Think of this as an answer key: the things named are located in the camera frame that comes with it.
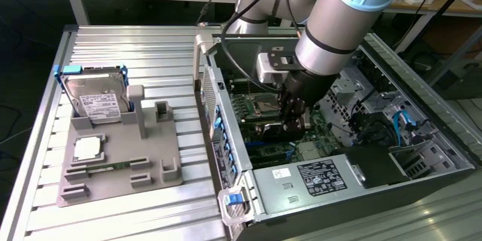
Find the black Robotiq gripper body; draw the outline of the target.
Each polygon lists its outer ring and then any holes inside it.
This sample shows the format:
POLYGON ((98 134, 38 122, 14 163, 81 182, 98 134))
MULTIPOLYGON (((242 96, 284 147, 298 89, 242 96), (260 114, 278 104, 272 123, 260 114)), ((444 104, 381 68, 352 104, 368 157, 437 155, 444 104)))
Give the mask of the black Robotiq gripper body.
POLYGON ((306 70, 290 71, 284 82, 282 103, 300 99, 306 106, 313 106, 325 97, 337 78, 338 74, 321 76, 306 70))

